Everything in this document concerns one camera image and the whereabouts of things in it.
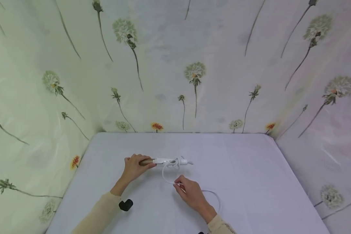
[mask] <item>white dandelion seed head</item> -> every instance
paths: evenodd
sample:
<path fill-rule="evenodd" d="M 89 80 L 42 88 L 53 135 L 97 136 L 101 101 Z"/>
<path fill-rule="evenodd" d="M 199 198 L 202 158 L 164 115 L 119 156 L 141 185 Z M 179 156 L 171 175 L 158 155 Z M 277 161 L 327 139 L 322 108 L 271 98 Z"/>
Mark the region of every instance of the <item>white dandelion seed head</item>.
<path fill-rule="evenodd" d="M 351 95 L 351 77 L 348 76 L 336 76 L 325 86 L 325 94 L 331 94 L 337 92 L 337 96 L 340 98 Z"/>
<path fill-rule="evenodd" d="M 39 220 L 42 224 L 47 223 L 50 221 L 54 215 L 54 211 L 56 208 L 56 201 L 54 199 L 51 199 L 47 202 L 45 205 L 42 214 L 39 216 Z"/>
<path fill-rule="evenodd" d="M 240 128 L 243 125 L 243 121 L 241 119 L 233 120 L 229 124 L 230 129 L 237 129 Z"/>
<path fill-rule="evenodd" d="M 330 209 L 335 209 L 343 204 L 343 196 L 336 190 L 333 185 L 324 185 L 321 188 L 321 199 Z"/>
<path fill-rule="evenodd" d="M 202 62 L 195 62 L 188 65 L 183 74 L 189 81 L 192 81 L 195 78 L 195 75 L 198 75 L 198 78 L 205 76 L 205 65 Z"/>
<path fill-rule="evenodd" d="M 332 17 L 330 15 L 319 15 L 311 20 L 303 38 L 311 40 L 312 38 L 316 37 L 318 32 L 321 32 L 319 39 L 323 40 L 327 33 L 331 30 L 331 25 Z"/>
<path fill-rule="evenodd" d="M 128 34 L 131 34 L 134 42 L 138 41 L 135 26 L 129 19 L 117 19 L 113 23 L 113 30 L 116 34 L 117 42 L 123 42 L 127 45 Z"/>
<path fill-rule="evenodd" d="M 123 131 L 127 131 L 130 129 L 129 124 L 127 124 L 124 121 L 116 121 L 116 126 L 118 129 L 123 130 Z"/>
<path fill-rule="evenodd" d="M 60 85 L 60 77 L 54 71 L 45 71 L 42 80 L 45 88 L 53 94 L 56 92 L 56 87 Z"/>

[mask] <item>right hand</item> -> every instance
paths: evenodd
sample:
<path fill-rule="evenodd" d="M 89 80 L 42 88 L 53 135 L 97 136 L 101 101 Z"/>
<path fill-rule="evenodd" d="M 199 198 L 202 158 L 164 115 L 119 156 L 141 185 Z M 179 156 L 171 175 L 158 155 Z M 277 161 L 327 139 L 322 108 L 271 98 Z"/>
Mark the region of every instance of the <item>right hand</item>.
<path fill-rule="evenodd" d="M 200 185 L 195 181 L 187 179 L 183 175 L 178 177 L 174 183 L 173 186 L 182 200 L 198 212 L 207 224 L 212 221 L 217 215 L 217 212 L 205 199 Z"/>

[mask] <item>black object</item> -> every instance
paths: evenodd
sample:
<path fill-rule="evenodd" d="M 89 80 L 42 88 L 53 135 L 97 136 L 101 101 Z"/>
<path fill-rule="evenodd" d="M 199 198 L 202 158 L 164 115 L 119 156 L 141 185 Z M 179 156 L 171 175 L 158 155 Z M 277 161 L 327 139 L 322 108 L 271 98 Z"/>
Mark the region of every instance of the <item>black object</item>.
<path fill-rule="evenodd" d="M 129 209 L 133 206 L 133 201 L 131 199 L 127 199 L 126 202 L 121 201 L 118 206 L 123 211 L 129 211 Z"/>

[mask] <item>wallpaper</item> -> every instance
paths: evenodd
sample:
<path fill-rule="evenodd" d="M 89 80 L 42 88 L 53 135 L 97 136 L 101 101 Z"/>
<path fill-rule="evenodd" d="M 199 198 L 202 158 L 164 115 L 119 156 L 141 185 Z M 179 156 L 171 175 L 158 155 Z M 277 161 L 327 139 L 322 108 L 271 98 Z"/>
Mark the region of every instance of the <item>wallpaper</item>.
<path fill-rule="evenodd" d="M 0 0 L 0 233 L 46 231 L 100 131 L 269 135 L 351 233 L 351 0 Z"/>

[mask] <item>forearm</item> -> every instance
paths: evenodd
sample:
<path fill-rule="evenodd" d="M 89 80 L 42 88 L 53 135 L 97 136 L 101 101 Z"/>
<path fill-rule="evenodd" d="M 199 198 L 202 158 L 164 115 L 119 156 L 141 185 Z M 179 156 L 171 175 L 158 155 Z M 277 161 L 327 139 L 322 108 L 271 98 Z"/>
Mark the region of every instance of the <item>forearm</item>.
<path fill-rule="evenodd" d="M 112 219 L 118 214 L 121 202 L 121 195 L 129 183 L 119 179 L 116 185 L 102 195 L 96 202 L 92 210 L 73 230 L 73 234 L 102 233 L 110 224 Z"/>

